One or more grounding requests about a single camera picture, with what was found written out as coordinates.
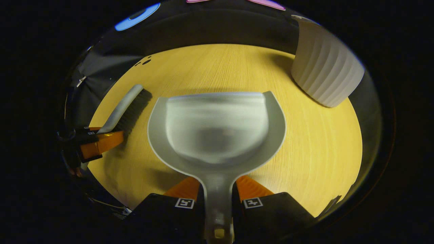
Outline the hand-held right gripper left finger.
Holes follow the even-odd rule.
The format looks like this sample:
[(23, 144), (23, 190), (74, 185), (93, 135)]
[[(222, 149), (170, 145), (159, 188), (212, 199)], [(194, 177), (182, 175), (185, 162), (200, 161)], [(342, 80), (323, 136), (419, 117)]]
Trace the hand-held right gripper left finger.
[(148, 195), (131, 213), (131, 242), (204, 243), (203, 204), (203, 189), (193, 177), (162, 195)]

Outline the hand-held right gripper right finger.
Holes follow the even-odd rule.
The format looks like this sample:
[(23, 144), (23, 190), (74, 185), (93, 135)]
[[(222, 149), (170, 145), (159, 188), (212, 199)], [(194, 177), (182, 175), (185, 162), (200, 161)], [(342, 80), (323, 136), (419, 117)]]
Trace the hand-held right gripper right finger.
[(274, 194), (249, 176), (236, 180), (235, 243), (299, 243), (299, 236), (316, 223), (289, 193)]

